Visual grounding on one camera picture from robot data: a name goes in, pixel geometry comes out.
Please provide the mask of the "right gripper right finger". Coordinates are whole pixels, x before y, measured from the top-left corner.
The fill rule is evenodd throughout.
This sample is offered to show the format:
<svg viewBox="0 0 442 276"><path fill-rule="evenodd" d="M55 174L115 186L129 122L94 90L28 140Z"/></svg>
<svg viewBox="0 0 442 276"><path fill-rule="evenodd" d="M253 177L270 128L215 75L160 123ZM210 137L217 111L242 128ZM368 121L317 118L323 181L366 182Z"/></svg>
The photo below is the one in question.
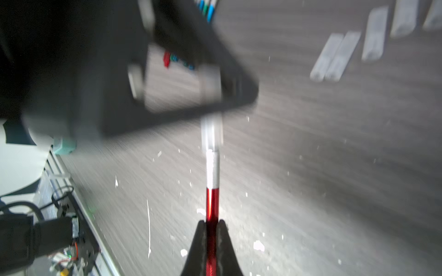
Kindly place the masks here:
<svg viewBox="0 0 442 276"><path fill-rule="evenodd" d="M218 222L216 229L216 275L244 276L224 220Z"/></svg>

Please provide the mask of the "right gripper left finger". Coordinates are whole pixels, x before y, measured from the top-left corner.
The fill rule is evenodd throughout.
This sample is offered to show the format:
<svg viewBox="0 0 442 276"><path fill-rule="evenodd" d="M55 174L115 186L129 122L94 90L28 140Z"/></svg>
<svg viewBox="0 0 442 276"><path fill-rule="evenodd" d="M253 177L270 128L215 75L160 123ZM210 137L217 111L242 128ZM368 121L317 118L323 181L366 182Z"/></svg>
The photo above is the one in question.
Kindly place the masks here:
<svg viewBox="0 0 442 276"><path fill-rule="evenodd" d="M200 220L197 224L190 250L181 276L206 276L207 264L207 226Z"/></svg>

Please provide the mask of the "red knife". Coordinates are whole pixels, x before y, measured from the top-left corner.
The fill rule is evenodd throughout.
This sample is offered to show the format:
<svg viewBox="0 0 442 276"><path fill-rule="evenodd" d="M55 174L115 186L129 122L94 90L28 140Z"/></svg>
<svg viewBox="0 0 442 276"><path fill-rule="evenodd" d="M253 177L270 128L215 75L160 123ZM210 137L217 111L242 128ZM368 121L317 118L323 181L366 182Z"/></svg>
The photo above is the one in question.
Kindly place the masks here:
<svg viewBox="0 0 442 276"><path fill-rule="evenodd" d="M216 276L216 229L219 221L219 153L214 150L206 152L207 193L206 193L206 227L207 227L207 262L206 275Z"/></svg>
<svg viewBox="0 0 442 276"><path fill-rule="evenodd" d="M168 68L170 66L170 52L165 52L163 55L163 65Z"/></svg>

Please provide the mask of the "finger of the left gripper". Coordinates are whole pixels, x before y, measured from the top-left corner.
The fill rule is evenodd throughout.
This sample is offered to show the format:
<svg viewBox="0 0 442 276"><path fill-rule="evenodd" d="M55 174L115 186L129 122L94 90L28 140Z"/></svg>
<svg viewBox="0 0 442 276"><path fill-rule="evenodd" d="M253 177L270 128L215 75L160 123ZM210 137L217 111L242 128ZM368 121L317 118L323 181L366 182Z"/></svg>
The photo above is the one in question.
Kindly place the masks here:
<svg viewBox="0 0 442 276"><path fill-rule="evenodd" d="M220 100L144 105L149 45L221 71ZM2 1L1 118L49 136L112 138L256 101L258 82L193 1Z"/></svg>

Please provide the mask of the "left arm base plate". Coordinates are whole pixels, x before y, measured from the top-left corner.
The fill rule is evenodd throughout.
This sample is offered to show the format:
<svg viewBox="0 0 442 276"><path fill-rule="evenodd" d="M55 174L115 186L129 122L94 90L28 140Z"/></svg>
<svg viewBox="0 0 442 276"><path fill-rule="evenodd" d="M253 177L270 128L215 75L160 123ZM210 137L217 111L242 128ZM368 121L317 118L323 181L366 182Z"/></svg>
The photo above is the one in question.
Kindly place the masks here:
<svg viewBox="0 0 442 276"><path fill-rule="evenodd" d="M72 241L64 252L70 258L64 264L71 269L72 275L95 276L96 260L100 246L95 238L86 217L72 195L59 202L58 217L69 217L72 222Z"/></svg>

